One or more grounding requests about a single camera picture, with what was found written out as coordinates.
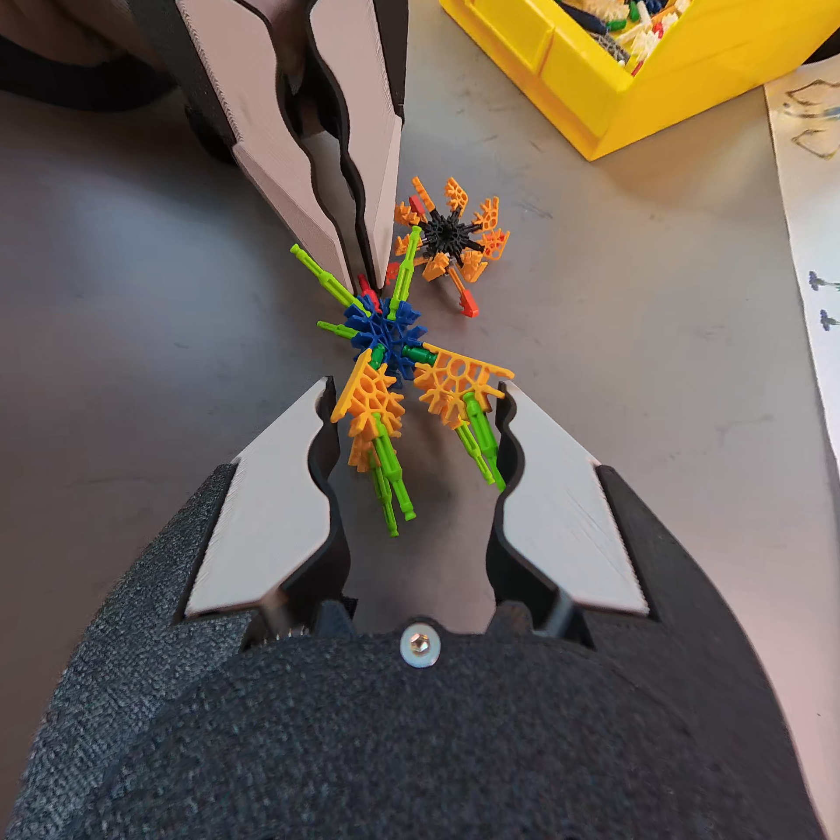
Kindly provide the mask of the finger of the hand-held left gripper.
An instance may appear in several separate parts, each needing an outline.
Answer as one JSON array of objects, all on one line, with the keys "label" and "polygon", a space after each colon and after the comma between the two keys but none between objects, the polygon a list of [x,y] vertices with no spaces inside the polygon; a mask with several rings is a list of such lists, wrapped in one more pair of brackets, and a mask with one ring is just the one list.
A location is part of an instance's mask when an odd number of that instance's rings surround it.
[{"label": "finger of the hand-held left gripper", "polygon": [[321,268],[354,291],[343,241],[319,202],[312,161],[290,129],[270,23],[235,1],[176,2],[234,132],[234,157]]},{"label": "finger of the hand-held left gripper", "polygon": [[385,285],[404,125],[405,2],[308,2],[309,71],[336,164],[312,160],[312,185],[338,235],[339,276],[353,286],[352,248],[367,281]]}]

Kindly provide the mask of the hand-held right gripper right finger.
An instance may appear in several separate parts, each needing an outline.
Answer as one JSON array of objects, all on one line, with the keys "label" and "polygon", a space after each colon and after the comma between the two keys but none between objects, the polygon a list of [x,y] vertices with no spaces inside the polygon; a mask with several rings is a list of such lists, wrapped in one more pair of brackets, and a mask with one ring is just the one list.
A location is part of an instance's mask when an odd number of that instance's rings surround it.
[{"label": "hand-held right gripper right finger", "polygon": [[585,612],[650,617],[598,469],[601,463],[513,381],[500,384],[489,582],[538,637],[586,635]]}]

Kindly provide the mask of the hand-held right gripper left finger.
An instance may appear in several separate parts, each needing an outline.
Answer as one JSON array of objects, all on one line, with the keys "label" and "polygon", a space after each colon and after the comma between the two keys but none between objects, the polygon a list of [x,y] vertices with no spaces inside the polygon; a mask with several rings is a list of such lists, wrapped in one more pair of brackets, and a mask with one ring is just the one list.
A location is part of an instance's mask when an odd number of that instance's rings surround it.
[{"label": "hand-held right gripper left finger", "polygon": [[340,602],[350,549],[329,477],[340,456],[331,376],[317,380],[233,460],[185,591],[185,618],[257,610],[272,635],[312,628]]}]

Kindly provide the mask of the yellow black toy wheel assembly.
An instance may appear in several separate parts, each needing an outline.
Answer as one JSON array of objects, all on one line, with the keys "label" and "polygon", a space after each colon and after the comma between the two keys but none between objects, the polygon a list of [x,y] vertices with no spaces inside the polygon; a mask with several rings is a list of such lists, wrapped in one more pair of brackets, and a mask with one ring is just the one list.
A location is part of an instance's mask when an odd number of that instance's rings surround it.
[{"label": "yellow black toy wheel assembly", "polygon": [[396,261],[386,271],[386,280],[394,283],[395,300],[388,318],[394,320],[396,304],[408,300],[416,268],[422,268],[426,281],[451,279],[461,313],[476,318],[480,310],[467,285],[478,280],[490,261],[499,260],[510,238],[510,232],[499,225],[499,198],[486,199],[472,219],[465,219],[469,197],[453,177],[444,187],[446,211],[436,207],[417,176],[412,184],[414,193],[408,203],[395,205],[395,224],[409,229],[409,233],[396,237]]}]

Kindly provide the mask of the small blue green toy assembly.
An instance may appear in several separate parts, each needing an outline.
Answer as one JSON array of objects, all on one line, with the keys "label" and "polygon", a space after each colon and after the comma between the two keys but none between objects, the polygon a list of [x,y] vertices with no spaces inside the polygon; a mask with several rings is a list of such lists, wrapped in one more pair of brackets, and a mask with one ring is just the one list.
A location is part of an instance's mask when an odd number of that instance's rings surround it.
[{"label": "small blue green toy assembly", "polygon": [[351,417],[349,466],[371,478],[388,534],[396,538],[395,503],[407,522],[414,520],[416,513],[393,444],[402,435],[405,411],[403,396],[392,389],[396,378],[386,371],[387,351],[385,341],[378,338],[360,351],[330,421],[336,424]]}]

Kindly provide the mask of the large blue green toy assembly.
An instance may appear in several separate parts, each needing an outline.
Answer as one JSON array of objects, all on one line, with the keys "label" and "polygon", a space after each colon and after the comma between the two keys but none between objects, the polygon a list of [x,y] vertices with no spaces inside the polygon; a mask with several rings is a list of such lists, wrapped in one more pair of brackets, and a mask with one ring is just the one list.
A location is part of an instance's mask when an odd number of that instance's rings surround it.
[{"label": "large blue green toy assembly", "polygon": [[504,398],[491,380],[511,379],[513,373],[424,341],[426,330],[417,325],[421,314],[409,300],[396,304],[395,319],[391,320],[394,294],[379,299],[367,288],[355,296],[302,247],[293,245],[290,252],[332,298],[344,305],[343,324],[320,321],[318,327],[350,341],[357,356],[374,338],[384,340],[388,348],[386,371],[396,378],[393,391],[404,399],[402,387],[405,383],[414,384],[422,393],[421,403],[442,425],[455,432],[486,483],[504,490],[506,481],[498,467],[498,443],[488,416],[491,397]]}]

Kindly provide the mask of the person's left forearm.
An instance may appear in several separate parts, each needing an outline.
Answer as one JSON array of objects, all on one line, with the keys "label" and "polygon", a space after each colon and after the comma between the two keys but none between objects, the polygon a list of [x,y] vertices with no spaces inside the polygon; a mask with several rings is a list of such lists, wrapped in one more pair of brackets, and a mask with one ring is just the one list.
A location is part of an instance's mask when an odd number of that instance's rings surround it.
[{"label": "person's left forearm", "polygon": [[4,92],[65,109],[123,112],[175,88],[128,2],[1,2]]}]

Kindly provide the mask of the grey desk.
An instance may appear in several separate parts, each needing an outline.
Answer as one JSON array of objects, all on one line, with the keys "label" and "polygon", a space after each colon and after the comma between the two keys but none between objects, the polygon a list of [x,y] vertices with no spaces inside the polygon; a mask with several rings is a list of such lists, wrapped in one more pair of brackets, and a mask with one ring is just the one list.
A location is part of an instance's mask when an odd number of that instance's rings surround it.
[{"label": "grey desk", "polygon": [[[476,283],[414,282],[433,343],[500,364],[729,601],[838,838],[837,474],[760,90],[584,161],[437,2],[411,2],[400,196],[499,195]],[[319,377],[340,310],[174,93],[2,96],[2,834],[114,583]]]}]

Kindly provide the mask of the yellow plastic bin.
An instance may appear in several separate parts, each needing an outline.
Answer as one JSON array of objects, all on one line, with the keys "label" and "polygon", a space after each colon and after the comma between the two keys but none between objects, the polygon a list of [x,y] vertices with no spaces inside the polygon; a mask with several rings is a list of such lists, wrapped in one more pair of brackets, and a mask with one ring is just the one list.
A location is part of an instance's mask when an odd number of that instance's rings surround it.
[{"label": "yellow plastic bin", "polygon": [[555,2],[441,6],[588,161],[788,74],[839,25],[838,1],[681,3],[620,66]]}]

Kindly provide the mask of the pile of toy parts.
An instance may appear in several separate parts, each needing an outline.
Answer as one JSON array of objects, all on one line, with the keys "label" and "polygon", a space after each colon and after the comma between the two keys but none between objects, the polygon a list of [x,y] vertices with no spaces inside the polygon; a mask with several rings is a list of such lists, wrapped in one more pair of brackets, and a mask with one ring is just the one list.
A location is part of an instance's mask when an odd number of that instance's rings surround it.
[{"label": "pile of toy parts", "polygon": [[556,1],[618,66],[635,77],[691,1]]}]

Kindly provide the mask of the white instruction sheet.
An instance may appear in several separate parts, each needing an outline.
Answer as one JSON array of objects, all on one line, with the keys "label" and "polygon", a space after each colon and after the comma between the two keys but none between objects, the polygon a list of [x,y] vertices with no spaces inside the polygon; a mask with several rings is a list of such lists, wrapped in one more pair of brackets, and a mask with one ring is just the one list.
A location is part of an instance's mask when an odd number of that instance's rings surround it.
[{"label": "white instruction sheet", "polygon": [[839,56],[765,84],[794,272],[839,460]]}]

